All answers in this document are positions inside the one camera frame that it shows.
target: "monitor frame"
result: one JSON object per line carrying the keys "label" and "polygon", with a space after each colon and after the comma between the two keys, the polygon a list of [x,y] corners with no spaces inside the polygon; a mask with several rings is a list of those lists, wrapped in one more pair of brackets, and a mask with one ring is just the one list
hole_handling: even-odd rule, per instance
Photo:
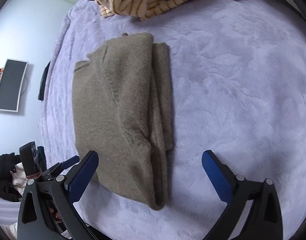
{"label": "monitor frame", "polygon": [[[12,59],[12,58],[7,58],[6,61],[5,61],[5,64],[4,64],[4,68],[5,68],[6,63],[7,63],[8,60],[25,62],[26,65],[25,65],[25,68],[24,68],[24,71],[23,71],[21,84],[20,84],[20,86],[19,86],[19,92],[18,92],[18,97],[17,97],[17,106],[16,106],[16,110],[0,109],[0,111],[18,113],[19,98],[20,98],[20,96],[21,96],[22,85],[23,85],[23,80],[24,80],[24,76],[25,76],[25,73],[26,73],[28,61],[25,61],[25,60],[18,60],[18,59]],[[1,83],[2,80],[3,80],[3,73],[2,73],[2,75],[0,76],[0,83]]]}

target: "metal screw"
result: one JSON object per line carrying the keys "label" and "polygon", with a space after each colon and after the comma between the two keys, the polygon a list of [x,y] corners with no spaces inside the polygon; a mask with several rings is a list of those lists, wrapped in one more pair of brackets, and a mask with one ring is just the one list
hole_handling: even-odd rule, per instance
{"label": "metal screw", "polygon": [[60,181],[63,181],[65,179],[65,176],[64,175],[58,175],[56,177],[56,181],[60,182]]}
{"label": "metal screw", "polygon": [[237,178],[237,180],[239,180],[239,181],[245,180],[244,176],[242,176],[242,175],[240,175],[240,174],[237,174],[237,175],[236,175],[236,178]]}
{"label": "metal screw", "polygon": [[266,179],[265,182],[269,185],[273,185],[273,181],[272,179]]}
{"label": "metal screw", "polygon": [[33,183],[34,183],[34,179],[29,179],[27,182],[28,185],[32,185]]}

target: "brown towel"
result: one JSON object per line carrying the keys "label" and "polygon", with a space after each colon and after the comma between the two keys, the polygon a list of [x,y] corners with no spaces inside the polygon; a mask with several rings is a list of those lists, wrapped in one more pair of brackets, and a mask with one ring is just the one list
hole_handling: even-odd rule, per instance
{"label": "brown towel", "polygon": [[105,42],[76,64],[73,117],[81,157],[98,152],[98,180],[154,210],[167,200],[173,146],[169,52],[139,33]]}

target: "blue gripper pad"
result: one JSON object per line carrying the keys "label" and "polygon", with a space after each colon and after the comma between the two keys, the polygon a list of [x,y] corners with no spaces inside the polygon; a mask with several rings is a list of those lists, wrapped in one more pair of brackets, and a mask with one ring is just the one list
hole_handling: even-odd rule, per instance
{"label": "blue gripper pad", "polygon": [[61,163],[61,169],[66,170],[69,167],[73,166],[74,164],[77,164],[80,161],[80,157],[75,155],[74,157],[68,159],[67,161],[64,161]]}
{"label": "blue gripper pad", "polygon": [[231,203],[235,187],[234,174],[210,150],[202,155],[202,166],[221,201]]}
{"label": "blue gripper pad", "polygon": [[82,161],[67,174],[64,187],[68,191],[68,202],[73,204],[82,197],[89,181],[98,167],[98,154],[89,151]]}

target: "white fabric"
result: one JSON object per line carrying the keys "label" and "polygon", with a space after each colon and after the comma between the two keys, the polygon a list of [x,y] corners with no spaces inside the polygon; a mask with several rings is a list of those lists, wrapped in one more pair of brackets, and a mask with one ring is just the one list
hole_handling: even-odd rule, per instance
{"label": "white fabric", "polygon": [[1,226],[11,240],[17,240],[17,222],[10,226]]}
{"label": "white fabric", "polygon": [[66,230],[63,233],[61,233],[62,236],[68,238],[68,239],[72,239],[71,235],[69,234],[69,232]]}
{"label": "white fabric", "polygon": [[25,175],[23,164],[19,163],[15,165],[15,170],[16,170],[15,173],[11,172],[13,176],[13,186],[23,196],[25,186],[27,183],[27,178]]}
{"label": "white fabric", "polygon": [[0,225],[16,223],[20,205],[20,202],[10,202],[0,198]]}

